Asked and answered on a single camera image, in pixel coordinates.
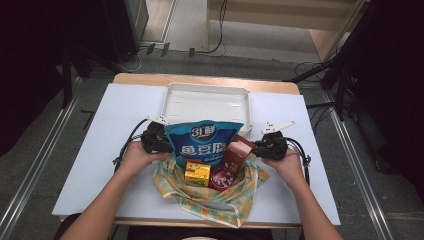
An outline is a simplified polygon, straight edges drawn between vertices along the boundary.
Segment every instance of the wooden table edge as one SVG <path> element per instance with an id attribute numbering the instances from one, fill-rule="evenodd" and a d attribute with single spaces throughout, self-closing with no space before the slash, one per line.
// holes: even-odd
<path id="1" fill-rule="evenodd" d="M 115 84 L 138 84 L 149 86 L 166 86 L 170 83 L 190 83 L 215 86 L 242 87 L 252 92 L 267 92 L 300 95 L 299 88 L 291 82 L 276 82 L 228 77 L 207 77 L 172 74 L 129 74 L 119 73 L 115 76 Z"/>

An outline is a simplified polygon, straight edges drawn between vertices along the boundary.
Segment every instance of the small box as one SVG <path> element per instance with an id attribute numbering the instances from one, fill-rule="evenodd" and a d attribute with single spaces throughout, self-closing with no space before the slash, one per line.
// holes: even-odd
<path id="1" fill-rule="evenodd" d="M 210 165 L 187 162 L 184 179 L 188 184 L 208 187 L 210 172 Z"/>

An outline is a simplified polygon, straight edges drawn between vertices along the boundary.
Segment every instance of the blue snack bag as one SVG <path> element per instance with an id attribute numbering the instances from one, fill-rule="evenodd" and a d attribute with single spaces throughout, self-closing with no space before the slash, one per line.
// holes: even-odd
<path id="1" fill-rule="evenodd" d="M 165 133 L 174 148 L 178 166 L 185 168 L 187 161 L 215 167 L 224 159 L 224 152 L 243 123 L 200 122 L 165 126 Z"/>

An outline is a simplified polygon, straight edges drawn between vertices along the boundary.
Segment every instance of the cable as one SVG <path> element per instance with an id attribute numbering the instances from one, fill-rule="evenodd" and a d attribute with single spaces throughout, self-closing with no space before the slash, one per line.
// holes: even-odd
<path id="1" fill-rule="evenodd" d="M 312 127 L 312 131 L 313 131 L 314 135 L 316 135 L 317 128 L 318 128 L 318 124 L 319 124 L 321 121 L 323 121 L 324 119 L 326 119 L 326 118 L 330 115 L 330 113 L 331 113 L 332 111 L 334 111 L 334 108 L 331 108 L 331 110 L 327 113 L 327 115 L 325 115 L 325 116 L 324 116 L 324 113 L 326 112 L 326 110 L 327 110 L 328 108 L 330 108 L 330 107 L 326 107 L 326 108 L 324 109 L 324 111 L 322 111 L 322 113 L 321 113 L 321 115 L 319 116 L 319 118 L 318 118 L 317 122 L 316 122 L 316 123 L 314 124 L 314 126 Z"/>
<path id="2" fill-rule="evenodd" d="M 336 102 L 326 102 L 326 103 L 318 103 L 318 104 L 309 104 L 306 105 L 306 109 L 316 108 L 316 107 L 327 107 L 336 104 Z"/>
<path id="3" fill-rule="evenodd" d="M 121 148 L 121 151 L 119 153 L 119 157 L 117 157 L 115 160 L 113 160 L 113 163 L 115 164 L 115 172 L 118 170 L 118 168 L 121 166 L 122 158 L 124 157 L 124 153 L 127 150 L 128 144 L 134 140 L 134 138 L 138 138 L 141 135 L 137 135 L 133 137 L 134 133 L 137 131 L 137 129 L 146 122 L 147 119 L 144 119 L 140 123 L 137 124 L 137 126 L 134 128 L 134 130 L 131 132 L 130 136 L 128 137 L 127 141 L 125 142 L 124 146 Z"/>
<path id="4" fill-rule="evenodd" d="M 116 225 L 115 229 L 113 229 L 112 236 L 110 237 L 109 240 L 113 240 L 115 238 L 116 232 L 118 232 L 118 228 L 119 228 L 119 225 Z"/>
<path id="5" fill-rule="evenodd" d="M 311 69 L 315 68 L 315 66 L 316 66 L 316 65 L 319 65 L 319 66 L 321 66 L 321 68 L 322 68 L 322 63 L 316 63 L 316 62 L 301 62 L 301 63 L 297 64 L 297 65 L 296 65 L 296 67 L 294 68 L 294 73 L 296 74 L 296 76 L 299 76 L 299 73 L 297 72 L 297 69 L 299 68 L 299 66 L 304 65 L 304 64 L 312 64 L 312 68 L 311 68 Z M 305 80 L 303 80 L 303 81 L 305 81 L 305 82 L 319 82 L 319 80 L 321 80 L 322 78 L 321 78 L 321 77 L 319 77 L 317 74 L 314 74 L 314 76 L 315 76 L 316 78 L 318 78 L 318 80 L 305 79 Z"/>
<path id="6" fill-rule="evenodd" d="M 224 19 L 225 19 L 225 12 L 227 10 L 227 0 L 223 0 L 222 1 L 222 5 L 221 5 L 221 9 L 219 11 L 219 30 L 220 30 L 220 37 L 219 37 L 219 42 L 216 45 L 216 47 L 211 50 L 211 51 L 207 51 L 207 52 L 195 52 L 195 53 L 201 53 L 201 54 L 209 54 L 209 53 L 213 53 L 215 52 L 222 44 L 222 38 L 223 38 L 223 34 L 222 34 L 222 25 L 224 23 Z"/>
<path id="7" fill-rule="evenodd" d="M 302 158 L 302 166 L 303 170 L 305 172 L 305 180 L 308 183 L 308 185 L 311 185 L 310 179 L 309 179 L 309 163 L 311 162 L 311 157 L 306 156 L 305 151 L 302 148 L 302 145 L 293 138 L 283 137 L 282 139 L 285 139 L 286 141 L 290 142 L 291 144 L 295 145 L 298 150 L 300 150 L 300 156 Z"/>
<path id="8" fill-rule="evenodd" d="M 143 52 L 143 51 L 145 51 L 145 50 L 147 50 L 148 48 L 143 48 L 143 49 L 140 49 L 140 51 L 138 51 L 138 53 L 137 53 L 137 58 L 138 58 L 138 67 L 136 68 L 136 69 L 133 69 L 133 70 L 130 70 L 130 69 L 127 69 L 127 68 L 125 68 L 124 66 L 122 66 L 121 64 L 118 64 L 121 68 L 123 68 L 125 71 L 127 71 L 127 72 L 130 72 L 130 73 L 133 73 L 133 72 L 135 72 L 135 71 L 138 71 L 140 68 L 141 68 L 141 59 L 140 59 L 140 53 L 141 52 Z"/>

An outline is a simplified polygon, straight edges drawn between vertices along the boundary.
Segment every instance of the table surface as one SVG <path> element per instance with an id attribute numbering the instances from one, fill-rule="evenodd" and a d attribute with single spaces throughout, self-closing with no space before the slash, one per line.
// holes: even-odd
<path id="1" fill-rule="evenodd" d="M 90 204 L 112 176 L 112 160 L 118 155 L 134 126 L 147 115 L 160 114 L 166 85 L 172 82 L 246 88 L 250 92 L 253 126 L 251 134 L 246 137 L 249 140 L 260 139 L 260 130 L 267 122 L 295 121 L 296 124 L 284 129 L 283 134 L 299 141 L 305 152 L 312 157 L 311 189 L 330 221 L 335 225 L 340 224 L 303 96 L 299 95 L 295 84 L 153 74 L 118 74 L 114 83 L 108 86 L 53 209 L 53 215 L 63 219 L 83 211 Z M 139 131 L 143 131 L 146 126 L 142 126 Z M 270 179 L 258 188 L 252 211 L 242 227 L 299 227 L 300 217 L 290 189 L 274 169 L 260 161 L 258 165 L 270 175 Z M 115 223 L 223 227 L 182 211 L 173 198 L 163 199 L 153 184 L 155 167 L 156 164 L 152 164 L 146 168 L 129 187 L 116 214 Z"/>

